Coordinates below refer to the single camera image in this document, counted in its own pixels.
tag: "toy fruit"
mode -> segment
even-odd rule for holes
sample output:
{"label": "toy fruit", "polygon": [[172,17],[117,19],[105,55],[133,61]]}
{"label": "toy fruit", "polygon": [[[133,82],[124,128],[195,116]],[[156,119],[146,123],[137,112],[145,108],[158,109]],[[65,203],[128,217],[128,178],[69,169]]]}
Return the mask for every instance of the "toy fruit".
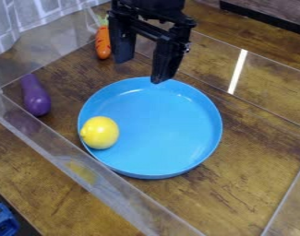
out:
{"label": "toy fruit", "polygon": [[110,148],[118,140],[118,125],[109,117],[96,116],[86,121],[80,135],[92,148]]}

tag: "carrot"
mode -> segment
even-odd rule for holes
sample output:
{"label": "carrot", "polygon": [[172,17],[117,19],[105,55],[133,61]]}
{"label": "carrot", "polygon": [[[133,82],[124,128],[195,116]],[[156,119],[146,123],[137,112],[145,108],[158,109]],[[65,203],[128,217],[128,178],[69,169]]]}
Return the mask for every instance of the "carrot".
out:
{"label": "carrot", "polygon": [[106,59],[112,54],[108,20],[101,19],[101,26],[96,34],[96,52],[101,59]]}

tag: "blue plate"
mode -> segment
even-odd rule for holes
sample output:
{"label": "blue plate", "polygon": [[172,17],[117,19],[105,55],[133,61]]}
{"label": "blue plate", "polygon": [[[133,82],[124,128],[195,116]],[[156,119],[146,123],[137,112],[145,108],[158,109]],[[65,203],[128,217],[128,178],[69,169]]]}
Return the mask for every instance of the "blue plate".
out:
{"label": "blue plate", "polygon": [[164,179],[193,169],[213,153],[223,135],[220,112],[209,98],[177,80],[154,85],[129,78],[101,89],[78,117],[80,130],[93,116],[118,124],[117,144],[93,155],[113,171],[140,179]]}

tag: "blue object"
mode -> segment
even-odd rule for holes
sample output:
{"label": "blue object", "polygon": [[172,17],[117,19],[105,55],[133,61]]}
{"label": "blue object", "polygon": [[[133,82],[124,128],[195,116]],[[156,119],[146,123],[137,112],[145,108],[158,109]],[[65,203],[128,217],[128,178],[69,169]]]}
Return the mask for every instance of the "blue object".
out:
{"label": "blue object", "polygon": [[13,236],[19,230],[19,223],[9,208],[0,203],[0,236]]}
{"label": "blue object", "polygon": [[220,112],[192,86],[169,79],[129,78],[101,89],[78,117],[78,134],[94,116],[112,118],[117,144],[105,150],[82,143],[113,171],[140,179],[164,179],[193,169],[213,153],[223,135]]}

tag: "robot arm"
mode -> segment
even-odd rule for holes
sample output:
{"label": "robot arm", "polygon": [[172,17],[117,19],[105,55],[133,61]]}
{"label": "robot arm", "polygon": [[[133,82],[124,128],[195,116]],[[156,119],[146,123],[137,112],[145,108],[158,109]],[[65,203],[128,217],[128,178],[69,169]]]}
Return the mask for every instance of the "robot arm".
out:
{"label": "robot arm", "polygon": [[[173,78],[183,56],[189,52],[191,30],[196,21],[184,13],[184,0],[113,0],[109,11],[109,29],[113,54],[117,63],[134,58],[136,35],[156,41],[150,81],[154,84]],[[144,19],[172,22],[169,31]]]}

